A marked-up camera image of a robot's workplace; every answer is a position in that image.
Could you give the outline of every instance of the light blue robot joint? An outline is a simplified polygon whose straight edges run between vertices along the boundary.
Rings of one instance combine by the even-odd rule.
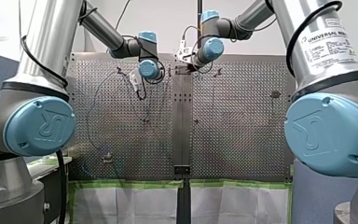
[[[212,37],[205,42],[203,54],[209,61],[218,59],[225,51],[223,41],[217,37]]]
[[[207,10],[202,13],[201,22],[204,23],[213,18],[219,18],[219,12],[216,10]]]
[[[142,31],[138,36],[143,40],[157,44],[157,34],[153,31]]]
[[[57,97],[34,98],[9,117],[3,137],[6,147],[21,156],[46,156],[72,137],[76,118],[71,106]]]
[[[139,63],[139,74],[146,79],[155,79],[158,77],[158,66],[152,60],[146,59]]]
[[[284,123],[287,143],[312,170],[358,177],[358,104],[342,96],[312,93],[295,101]]]

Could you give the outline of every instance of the universal robots logo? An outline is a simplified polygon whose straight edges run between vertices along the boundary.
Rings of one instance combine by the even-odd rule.
[[[44,123],[39,128],[40,137],[36,140],[61,142],[68,116],[50,110],[44,110],[41,115]]]

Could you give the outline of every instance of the perforated metal panel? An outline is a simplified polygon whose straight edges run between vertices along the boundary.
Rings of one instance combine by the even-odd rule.
[[[147,98],[139,101],[127,77],[117,73],[120,68],[128,74],[136,60],[73,55],[72,179],[174,179],[173,166],[182,163],[190,165],[190,178],[287,180],[293,155],[283,133],[289,105],[283,57],[224,56],[212,72],[190,81],[169,76],[178,65],[172,56],[160,59],[167,77],[159,85],[146,84]],[[182,88],[191,80],[193,88]],[[180,128],[173,127],[177,118]],[[187,125],[191,134],[184,138]],[[109,153],[112,160],[103,162]]]
[[[293,157],[282,57],[226,60],[193,79],[192,177],[286,180]]]
[[[140,101],[128,77],[136,60],[113,60],[105,54],[77,54],[72,61],[72,105],[76,111],[72,179],[171,179],[171,78],[145,83]],[[163,62],[167,70],[169,62]],[[111,154],[112,158],[103,157]]]

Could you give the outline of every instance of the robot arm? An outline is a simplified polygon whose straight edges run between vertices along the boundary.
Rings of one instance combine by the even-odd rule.
[[[235,20],[220,18],[215,10],[208,10],[201,15],[201,47],[193,55],[192,49],[186,48],[185,40],[181,42],[178,58],[185,63],[192,63],[200,68],[218,59],[224,52],[224,44],[220,38],[248,40],[253,30],[273,15],[266,6],[265,0],[255,1]]]
[[[84,18],[80,22],[108,48],[114,58],[139,57],[139,74],[145,79],[158,80],[161,71],[158,67],[157,36],[154,32],[143,31],[138,37],[125,39],[93,7],[87,3],[82,7]]]
[[[71,138],[76,117],[65,90],[65,75],[77,22],[110,48],[115,58],[139,57],[139,74],[159,79],[157,39],[141,32],[126,40],[83,0],[38,0],[17,75],[0,91],[1,155],[44,156]]]
[[[223,54],[219,38],[249,39],[275,13],[296,78],[284,123],[289,147],[316,172],[358,177],[358,61],[337,14],[341,6],[332,0],[256,0],[234,21],[206,11],[201,48],[196,54],[179,50],[178,58],[202,67]]]

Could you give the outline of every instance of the white wall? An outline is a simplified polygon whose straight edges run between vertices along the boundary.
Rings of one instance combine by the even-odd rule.
[[[22,1],[23,32],[34,7],[34,0]],[[127,0],[89,0],[108,21],[116,26],[118,17]],[[235,18],[250,6],[254,0],[204,0],[204,10],[216,9],[222,17]],[[358,54],[358,0],[343,0],[344,7],[339,14]],[[17,1],[0,0],[0,55],[19,58]],[[123,35],[137,35],[143,30],[158,34],[158,52],[175,53],[182,32],[188,25],[197,25],[196,0],[131,0],[118,30]],[[196,41],[197,33],[187,33],[187,43]],[[74,51],[105,52],[106,47],[80,27],[76,32]],[[285,47],[277,24],[267,30],[255,33],[251,40],[230,43],[226,40],[229,54],[284,55]]]

